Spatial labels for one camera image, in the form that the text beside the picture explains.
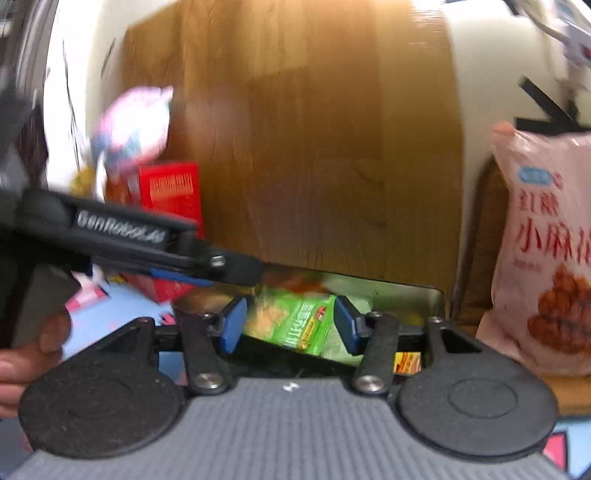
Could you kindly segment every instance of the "blue label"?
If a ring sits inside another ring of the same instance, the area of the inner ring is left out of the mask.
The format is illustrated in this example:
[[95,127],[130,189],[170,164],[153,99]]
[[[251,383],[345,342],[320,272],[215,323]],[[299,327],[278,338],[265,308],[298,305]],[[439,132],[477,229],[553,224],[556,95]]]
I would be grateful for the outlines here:
[[523,183],[533,183],[534,185],[551,185],[553,182],[549,171],[536,167],[522,167],[519,171],[519,179]]

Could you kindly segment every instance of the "white cable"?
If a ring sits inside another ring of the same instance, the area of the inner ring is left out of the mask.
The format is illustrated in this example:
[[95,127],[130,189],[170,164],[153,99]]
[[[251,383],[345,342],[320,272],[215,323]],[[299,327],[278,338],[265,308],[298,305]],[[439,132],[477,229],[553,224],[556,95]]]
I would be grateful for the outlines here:
[[559,42],[564,43],[565,45],[569,44],[568,36],[564,35],[562,32],[555,30],[548,25],[546,25],[542,20],[540,20],[531,10],[530,6],[527,3],[527,0],[517,0],[517,5],[523,10],[523,12],[527,15],[527,17],[533,22],[533,24],[538,27],[542,32],[548,34],[550,37],[555,38]]

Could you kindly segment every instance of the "metal screw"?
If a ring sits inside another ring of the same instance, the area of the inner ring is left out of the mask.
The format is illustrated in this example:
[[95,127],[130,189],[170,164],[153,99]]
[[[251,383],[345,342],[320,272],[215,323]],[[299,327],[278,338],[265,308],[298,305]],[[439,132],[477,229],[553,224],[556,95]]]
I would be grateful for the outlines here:
[[218,374],[199,374],[193,378],[195,385],[204,390],[214,390],[223,385],[223,379]]
[[209,259],[209,265],[212,268],[223,268],[226,266],[226,257],[223,255],[214,255]]
[[375,375],[363,375],[355,379],[355,388],[363,393],[375,393],[384,389],[386,383]]

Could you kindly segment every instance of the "finger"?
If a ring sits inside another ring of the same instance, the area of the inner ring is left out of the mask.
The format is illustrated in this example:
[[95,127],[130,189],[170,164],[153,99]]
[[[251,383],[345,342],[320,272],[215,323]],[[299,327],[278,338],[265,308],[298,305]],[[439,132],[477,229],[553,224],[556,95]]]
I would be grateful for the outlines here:
[[47,319],[39,338],[39,347],[43,353],[57,352],[66,343],[72,329],[72,321],[67,312],[59,313]]
[[0,384],[0,404],[17,406],[26,387],[18,384]]
[[60,362],[61,351],[43,353],[38,342],[16,350],[0,350],[0,381],[27,384]]
[[0,419],[15,419],[18,409],[12,405],[0,405]]

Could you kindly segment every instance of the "brown twisted snack image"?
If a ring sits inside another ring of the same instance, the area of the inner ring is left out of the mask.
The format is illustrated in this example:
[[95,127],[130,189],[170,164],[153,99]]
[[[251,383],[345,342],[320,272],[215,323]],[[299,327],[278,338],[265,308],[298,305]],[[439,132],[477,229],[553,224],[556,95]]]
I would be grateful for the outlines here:
[[530,335],[557,352],[591,355],[591,287],[562,264],[552,277],[553,288],[540,295],[538,314],[527,322]]

